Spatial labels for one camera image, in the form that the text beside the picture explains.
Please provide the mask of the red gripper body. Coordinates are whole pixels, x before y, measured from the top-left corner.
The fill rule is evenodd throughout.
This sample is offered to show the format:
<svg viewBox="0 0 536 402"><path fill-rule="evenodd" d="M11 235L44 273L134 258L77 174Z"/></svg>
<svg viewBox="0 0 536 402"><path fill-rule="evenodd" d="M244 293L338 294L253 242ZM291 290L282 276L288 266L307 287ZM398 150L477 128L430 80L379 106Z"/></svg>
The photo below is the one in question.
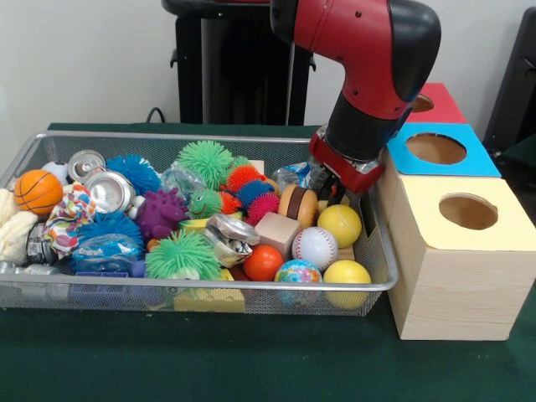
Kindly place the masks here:
<svg viewBox="0 0 536 402"><path fill-rule="evenodd" d="M335 152L319 136L312 137L309 152L352 193L368 191L378 182L384 172L384 166L378 160L367 163L350 161Z"/></svg>

